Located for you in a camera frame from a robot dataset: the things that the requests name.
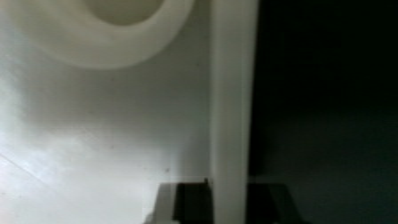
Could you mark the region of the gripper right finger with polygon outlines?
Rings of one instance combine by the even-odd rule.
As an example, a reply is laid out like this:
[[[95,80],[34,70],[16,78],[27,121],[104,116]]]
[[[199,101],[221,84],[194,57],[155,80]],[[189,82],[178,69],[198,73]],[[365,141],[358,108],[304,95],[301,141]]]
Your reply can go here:
[[[249,184],[246,211],[246,224],[311,224],[303,218],[285,184]]]

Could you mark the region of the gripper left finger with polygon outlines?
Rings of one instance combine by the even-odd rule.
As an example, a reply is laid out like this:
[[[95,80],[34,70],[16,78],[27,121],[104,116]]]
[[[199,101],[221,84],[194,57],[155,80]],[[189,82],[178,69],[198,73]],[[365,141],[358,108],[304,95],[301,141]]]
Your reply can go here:
[[[212,186],[201,182],[168,182],[157,190],[152,213],[143,224],[212,224]]]

